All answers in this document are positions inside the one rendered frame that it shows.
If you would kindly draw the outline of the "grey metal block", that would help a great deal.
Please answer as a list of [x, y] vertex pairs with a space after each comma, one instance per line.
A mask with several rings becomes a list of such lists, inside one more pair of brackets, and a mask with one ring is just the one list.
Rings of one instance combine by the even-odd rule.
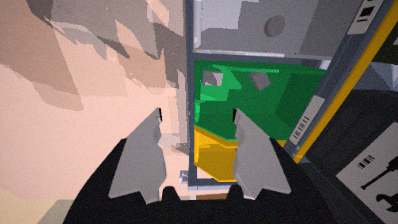
[[259, 91], [271, 84], [267, 74], [263, 72], [252, 72], [249, 77]]
[[203, 85], [221, 86], [223, 73], [221, 71], [203, 71]]

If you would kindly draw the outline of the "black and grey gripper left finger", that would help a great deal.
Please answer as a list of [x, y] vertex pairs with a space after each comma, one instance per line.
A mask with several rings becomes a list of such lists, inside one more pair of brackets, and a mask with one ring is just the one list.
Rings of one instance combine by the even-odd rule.
[[63, 224], [117, 224], [137, 208], [160, 200], [167, 178], [157, 107], [121, 139], [86, 181]]

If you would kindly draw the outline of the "yellow flat bar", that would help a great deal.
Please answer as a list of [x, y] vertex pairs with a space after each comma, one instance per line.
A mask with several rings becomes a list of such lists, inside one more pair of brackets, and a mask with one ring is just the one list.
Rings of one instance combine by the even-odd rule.
[[386, 14], [385, 18], [383, 19], [382, 23], [380, 24], [379, 28], [375, 32], [374, 36], [372, 37], [371, 41], [369, 42], [368, 46], [364, 50], [363, 54], [359, 58], [358, 62], [354, 66], [353, 70], [347, 77], [346, 81], [338, 91], [337, 95], [312, 130], [306, 141], [303, 143], [299, 151], [294, 156], [294, 160], [298, 163], [325, 126], [328, 124], [330, 119], [336, 113], [338, 108], [341, 106], [345, 98], [348, 96], [352, 88], [355, 86], [361, 75], [364, 73], [390, 32], [392, 31], [393, 27], [398, 21], [398, 0], [395, 0], [390, 7], [388, 13]]

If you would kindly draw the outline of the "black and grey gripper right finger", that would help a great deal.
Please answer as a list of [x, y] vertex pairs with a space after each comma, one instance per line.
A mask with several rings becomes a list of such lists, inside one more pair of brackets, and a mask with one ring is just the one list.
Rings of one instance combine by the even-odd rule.
[[295, 224], [337, 224], [324, 198], [291, 156], [240, 109], [233, 109], [238, 140], [233, 177], [244, 198], [266, 203]]

